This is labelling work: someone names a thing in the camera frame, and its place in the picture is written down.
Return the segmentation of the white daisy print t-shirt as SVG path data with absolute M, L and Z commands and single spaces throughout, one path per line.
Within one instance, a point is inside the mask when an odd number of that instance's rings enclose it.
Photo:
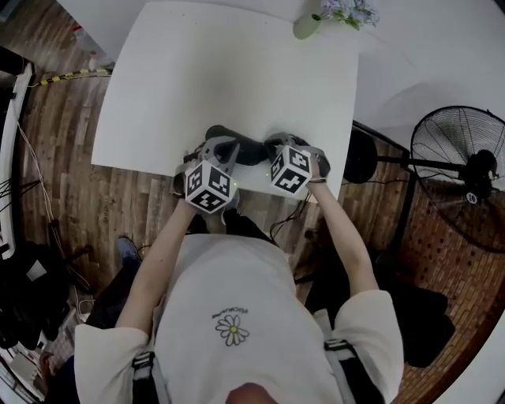
M 342 404 L 325 334 L 297 299 L 282 251 L 255 238 L 185 238 L 155 332 L 76 330 L 80 404 L 132 404 L 133 359 L 149 346 L 172 404 L 225 404 L 246 383 L 278 404 Z

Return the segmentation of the black floor fan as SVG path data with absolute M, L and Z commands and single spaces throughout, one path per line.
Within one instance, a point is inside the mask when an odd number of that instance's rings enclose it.
M 379 163 L 409 170 L 442 218 L 473 245 L 505 253 L 505 120 L 476 107 L 441 107 L 414 127 L 409 151 L 380 155 L 382 135 L 354 123 L 343 177 L 369 183 Z

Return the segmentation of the black glasses case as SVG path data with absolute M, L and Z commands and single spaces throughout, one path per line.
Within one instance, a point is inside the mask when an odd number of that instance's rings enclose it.
M 245 135 L 241 135 L 231 129 L 228 129 L 222 125 L 213 125 L 205 134 L 205 140 L 208 140 L 212 137 L 220 137 L 226 136 L 230 137 L 231 140 L 228 142 L 238 142 L 241 146 L 241 150 L 237 157 L 237 164 L 241 164 L 244 166 L 255 166 L 262 163 L 265 160 L 269 160 L 271 163 L 274 161 L 276 156 L 267 156 L 267 153 L 264 149 L 264 141 L 253 140 Z M 309 144 L 301 139 L 293 135 L 294 144 L 291 147 L 309 147 Z M 217 148 L 218 156 L 217 161 L 219 163 L 223 163 L 223 146 L 226 144 L 221 144 Z

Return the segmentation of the person's right forearm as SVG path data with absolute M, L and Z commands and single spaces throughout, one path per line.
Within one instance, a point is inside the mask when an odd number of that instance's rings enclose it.
M 350 295 L 378 290 L 365 243 L 327 184 L 310 182 L 308 189 L 320 206 L 335 250 L 347 273 Z

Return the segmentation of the person's black trousers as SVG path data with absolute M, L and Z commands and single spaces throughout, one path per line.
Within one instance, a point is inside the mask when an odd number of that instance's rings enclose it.
M 256 238 L 273 245 L 275 243 L 248 217 L 242 215 L 236 208 L 226 208 L 221 214 L 226 234 L 246 238 Z M 196 214 L 186 231 L 190 234 L 209 234 L 207 224 L 201 214 Z

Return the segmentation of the yellow black striped tape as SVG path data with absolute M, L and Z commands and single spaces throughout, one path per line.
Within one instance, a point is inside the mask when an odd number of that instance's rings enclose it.
M 110 77 L 113 71 L 114 71 L 113 69 L 81 69 L 75 72 L 64 73 L 59 76 L 43 79 L 38 83 L 32 85 L 32 87 L 34 88 L 38 86 L 46 86 L 49 84 L 58 83 L 65 80 L 78 80 L 93 77 Z

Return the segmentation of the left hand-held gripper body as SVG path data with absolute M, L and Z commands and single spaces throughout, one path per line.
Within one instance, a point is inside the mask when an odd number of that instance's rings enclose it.
M 183 170 L 185 201 L 207 214 L 214 214 L 232 201 L 236 181 L 207 160 L 191 162 Z

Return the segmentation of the person's left forearm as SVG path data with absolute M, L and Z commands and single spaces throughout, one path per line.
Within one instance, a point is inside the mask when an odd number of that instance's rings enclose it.
M 168 289 L 181 244 L 196 209 L 180 199 L 143 259 L 116 327 L 151 333 L 152 316 Z

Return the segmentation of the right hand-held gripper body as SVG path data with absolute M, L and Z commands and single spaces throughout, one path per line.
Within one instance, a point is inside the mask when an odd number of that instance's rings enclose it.
M 326 182 L 329 173 L 326 155 L 312 146 L 277 146 L 270 166 L 271 185 L 291 196 L 310 182 Z

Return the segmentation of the pale blue flowers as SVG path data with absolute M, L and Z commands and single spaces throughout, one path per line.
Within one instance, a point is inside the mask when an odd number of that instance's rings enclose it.
M 312 15 L 316 21 L 335 20 L 360 30 L 376 27 L 380 17 L 371 0 L 321 0 L 320 11 Z

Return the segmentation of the clear jug with red cap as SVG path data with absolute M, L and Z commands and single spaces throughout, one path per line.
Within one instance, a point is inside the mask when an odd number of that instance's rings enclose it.
M 89 57 L 89 69 L 107 69 L 114 66 L 114 60 L 80 25 L 73 29 L 73 34 L 77 46 Z

